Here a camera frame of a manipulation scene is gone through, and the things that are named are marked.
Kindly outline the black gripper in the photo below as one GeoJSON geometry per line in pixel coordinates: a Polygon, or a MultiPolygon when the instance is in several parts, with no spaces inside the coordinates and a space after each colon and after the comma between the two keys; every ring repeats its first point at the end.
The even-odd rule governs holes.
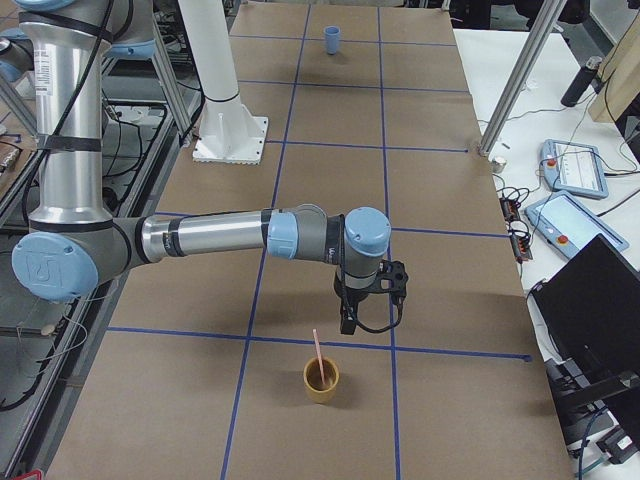
{"type": "Polygon", "coordinates": [[[349,286],[348,281],[351,280],[350,276],[342,279],[340,272],[334,275],[333,288],[340,300],[340,333],[342,335],[355,333],[358,305],[369,295],[368,289],[373,285],[372,282],[357,279],[355,286],[349,286]]]}

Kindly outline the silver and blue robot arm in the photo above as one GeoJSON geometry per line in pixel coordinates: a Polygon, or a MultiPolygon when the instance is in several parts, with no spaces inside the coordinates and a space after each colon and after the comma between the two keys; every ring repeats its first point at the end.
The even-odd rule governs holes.
{"type": "Polygon", "coordinates": [[[404,266],[385,257],[389,220],[371,207],[334,217],[310,204],[171,220],[114,217],[102,199],[102,59],[155,53],[153,6],[24,1],[20,8],[33,46],[40,201],[28,216],[29,233],[13,249],[12,268],[32,294],[68,302],[166,257],[262,248],[335,267],[344,334],[361,327],[358,307],[367,296],[404,303],[404,266]]]}

